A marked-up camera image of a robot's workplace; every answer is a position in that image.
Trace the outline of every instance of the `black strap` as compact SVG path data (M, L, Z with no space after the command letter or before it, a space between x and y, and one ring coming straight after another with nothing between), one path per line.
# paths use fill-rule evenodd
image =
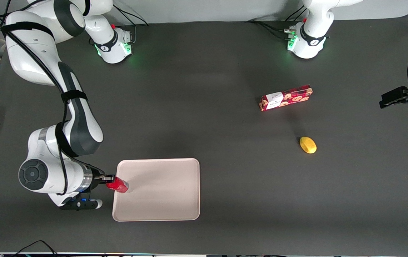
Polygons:
M83 98L88 101L86 94L80 90L69 90L61 94L61 99L63 100L63 103L67 103L67 101L74 98Z
M52 31L49 28L47 28L46 26L44 26L42 24L36 23L36 22L21 21L21 22L17 22L17 23L14 23L14 24L2 26L0 28L0 30L4 34L6 34L7 32L10 32L10 31L14 31L14 30L33 30L33 29L44 31L47 34L49 34L50 36L52 36L53 39L55 39L55 37L53 36Z
M74 153L74 151L70 147L69 142L67 141L67 138L64 135L64 132L61 126L62 125L60 122L55 127L55 138L56 138L56 141L58 142L58 145L61 148L61 151L65 153L67 156L70 156L72 158L78 157L78 155Z
M301 37L302 37L302 38L307 42L307 44L310 45L310 46L316 46L316 45L318 45L318 44L325 38L325 36L320 36L320 37L309 36L309 35L304 31L304 25L301 26L300 34L301 34Z
M83 12L83 16L87 16L90 12L90 0L85 0L85 11Z
M61 99L63 100L63 103L65 104L67 103L67 101L70 101L71 99L75 99L75 98L83 98L88 101L86 94L79 90L69 90L61 94ZM61 150L67 156L70 156L73 158L78 157L78 154L74 153L71 146L69 145L69 142L67 141L66 136L64 135L61 122L58 123L55 127L55 137L56 137L56 141L58 142L58 145L60 146Z

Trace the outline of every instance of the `gray tabletop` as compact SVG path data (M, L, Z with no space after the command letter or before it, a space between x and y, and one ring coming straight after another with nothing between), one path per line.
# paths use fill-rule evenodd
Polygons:
M118 223L105 187L93 192L103 207L80 212L21 187L28 136L60 122L62 102L4 57L0 251L42 239L59 252L408 256L408 105L378 104L407 85L408 16L336 21L329 35L312 60L241 22L139 27L134 55L117 65L87 35L58 45L104 132L80 159L107 173L125 159L198 159L196 221ZM309 101L258 109L261 95L305 84Z

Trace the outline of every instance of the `beige tray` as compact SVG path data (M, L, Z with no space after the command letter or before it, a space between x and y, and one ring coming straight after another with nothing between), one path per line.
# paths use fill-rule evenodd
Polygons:
M199 217L199 162L193 158L126 160L117 177L129 183L115 192L116 221L192 221Z

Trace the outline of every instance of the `yellow object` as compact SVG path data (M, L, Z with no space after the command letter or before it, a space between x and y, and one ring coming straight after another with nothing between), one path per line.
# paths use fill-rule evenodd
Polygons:
M301 137L299 139L299 145L306 153L315 153L315 151L317 151L317 145L315 145L312 138Z

